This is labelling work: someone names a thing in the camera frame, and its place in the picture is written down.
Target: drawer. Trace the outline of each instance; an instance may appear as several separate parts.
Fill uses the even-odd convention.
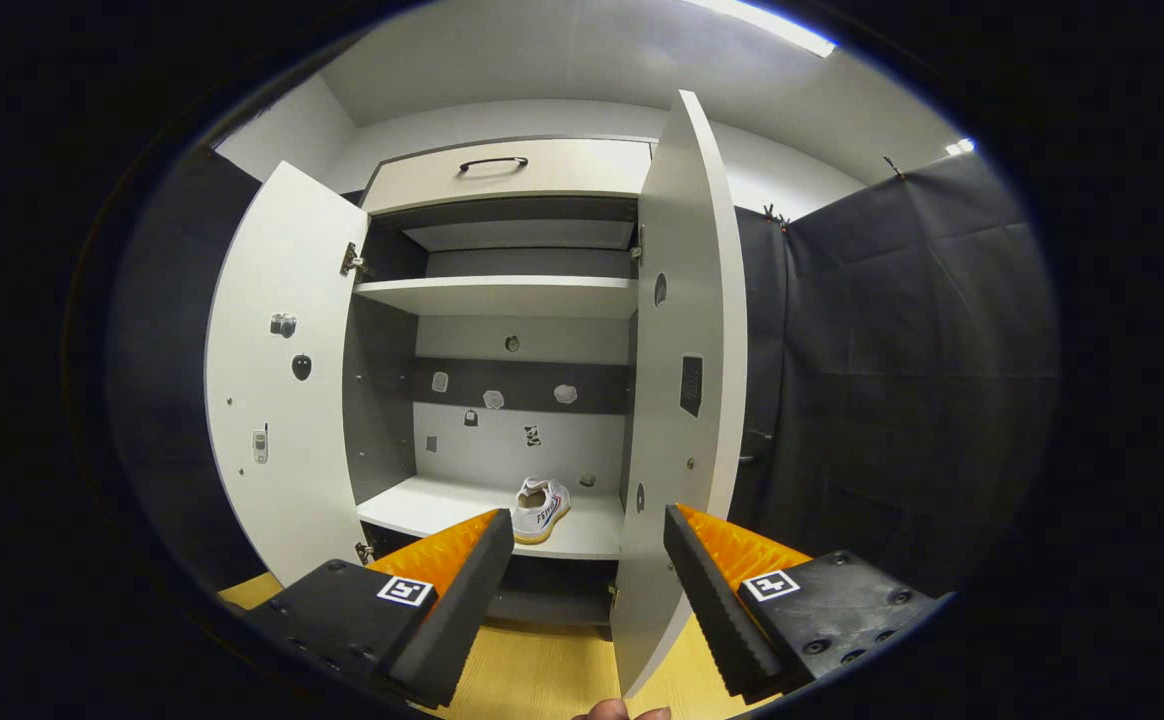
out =
[[[492,161],[521,158],[520,161]],[[460,169],[464,163],[467,170]],[[639,197],[650,143],[549,138],[490,142],[390,161],[377,167],[363,209],[370,215],[488,197]]]

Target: ceiling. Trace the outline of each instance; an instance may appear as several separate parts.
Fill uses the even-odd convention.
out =
[[[682,0],[442,0],[388,20],[321,70],[357,126],[449,105],[579,99],[670,108],[794,147],[864,183],[961,137],[843,49],[819,58]]]

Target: white wall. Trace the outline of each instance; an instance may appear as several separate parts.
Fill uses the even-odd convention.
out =
[[[354,135],[350,115],[315,74],[227,137],[217,151],[260,181],[281,161],[318,179]]]
[[[455,145],[524,135],[577,133],[655,138],[666,111],[592,100],[506,100],[457,105],[359,128],[320,178],[335,192],[363,190],[378,161]],[[801,218],[865,187],[839,170],[750,131],[714,123],[733,205]]]

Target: drawer handle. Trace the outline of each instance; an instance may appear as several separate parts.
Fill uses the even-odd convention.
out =
[[[469,161],[469,163],[460,164],[457,165],[457,171],[460,173],[467,172],[467,170],[471,169],[471,165],[478,165],[480,163],[509,163],[510,161],[517,161],[519,167],[528,164],[528,158],[489,158],[487,161]]]

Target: white sneaker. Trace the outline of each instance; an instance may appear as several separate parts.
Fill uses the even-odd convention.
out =
[[[555,480],[524,478],[519,492],[514,493],[514,506],[510,509],[510,528],[514,542],[537,544],[551,537],[560,518],[568,514],[569,491]]]

